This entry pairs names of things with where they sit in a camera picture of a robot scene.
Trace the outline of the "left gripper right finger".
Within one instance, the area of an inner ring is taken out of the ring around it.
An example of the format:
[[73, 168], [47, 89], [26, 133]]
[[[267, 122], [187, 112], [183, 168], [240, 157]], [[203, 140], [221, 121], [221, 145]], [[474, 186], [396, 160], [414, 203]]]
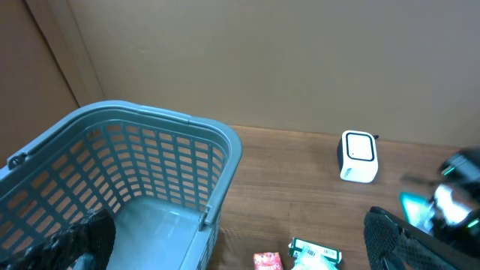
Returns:
[[364, 217], [364, 242], [373, 270], [479, 268], [479, 255], [468, 254], [478, 253], [478, 244], [459, 250], [378, 206]]

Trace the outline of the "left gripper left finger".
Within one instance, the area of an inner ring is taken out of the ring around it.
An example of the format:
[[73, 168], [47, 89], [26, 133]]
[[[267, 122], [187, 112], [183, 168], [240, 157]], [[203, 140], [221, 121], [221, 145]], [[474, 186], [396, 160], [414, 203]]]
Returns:
[[106, 210], [87, 215], [32, 247], [1, 261], [2, 269], [100, 269], [109, 264], [116, 239], [113, 216]]

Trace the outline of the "grey plastic mesh basket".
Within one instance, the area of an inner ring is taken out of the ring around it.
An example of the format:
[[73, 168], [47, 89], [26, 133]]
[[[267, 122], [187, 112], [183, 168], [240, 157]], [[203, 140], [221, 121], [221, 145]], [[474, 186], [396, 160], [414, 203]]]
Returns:
[[219, 121], [120, 100], [81, 107], [1, 169], [1, 267], [105, 210], [109, 269], [205, 269], [241, 157]]

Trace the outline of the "green Axe Brand box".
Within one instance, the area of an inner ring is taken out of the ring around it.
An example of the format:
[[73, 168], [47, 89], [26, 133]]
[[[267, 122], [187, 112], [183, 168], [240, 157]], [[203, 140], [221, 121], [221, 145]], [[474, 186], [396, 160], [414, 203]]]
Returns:
[[332, 247], [327, 247], [325, 245], [317, 244], [312, 241], [306, 241], [301, 238], [293, 238], [292, 241], [288, 244], [288, 254], [291, 257], [297, 257], [305, 248], [310, 251], [313, 251], [315, 254], [319, 254], [322, 257], [325, 257], [328, 261], [334, 265], [340, 265], [343, 259], [342, 253]]

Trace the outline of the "orange Kleenex tissue pack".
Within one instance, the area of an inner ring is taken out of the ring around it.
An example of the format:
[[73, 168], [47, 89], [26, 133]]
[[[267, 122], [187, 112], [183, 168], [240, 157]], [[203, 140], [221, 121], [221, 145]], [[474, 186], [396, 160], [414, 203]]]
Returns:
[[253, 255], [256, 270], [283, 270], [283, 264], [278, 252], [255, 253]]

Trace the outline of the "green 3M gloves package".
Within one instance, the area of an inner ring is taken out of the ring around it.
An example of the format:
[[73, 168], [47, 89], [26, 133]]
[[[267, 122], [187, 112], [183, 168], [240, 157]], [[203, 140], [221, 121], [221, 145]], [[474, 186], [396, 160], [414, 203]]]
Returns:
[[402, 192], [399, 201], [406, 221], [422, 232], [432, 235], [435, 211], [429, 200], [415, 193]]

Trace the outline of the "light green wipes pack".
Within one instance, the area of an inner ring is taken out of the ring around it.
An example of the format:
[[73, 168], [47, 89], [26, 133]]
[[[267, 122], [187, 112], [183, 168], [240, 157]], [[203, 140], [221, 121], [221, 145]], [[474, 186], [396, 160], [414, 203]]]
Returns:
[[322, 255], [301, 253], [294, 262], [292, 270], [338, 270], [337, 267]]

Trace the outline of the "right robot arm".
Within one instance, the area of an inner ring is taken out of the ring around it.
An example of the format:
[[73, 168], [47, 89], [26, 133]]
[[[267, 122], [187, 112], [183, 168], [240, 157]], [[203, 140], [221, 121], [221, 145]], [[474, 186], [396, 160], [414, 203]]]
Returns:
[[443, 161], [440, 180], [405, 178], [433, 188], [431, 196], [402, 192], [406, 221], [444, 242], [479, 240], [479, 148], [462, 148]]

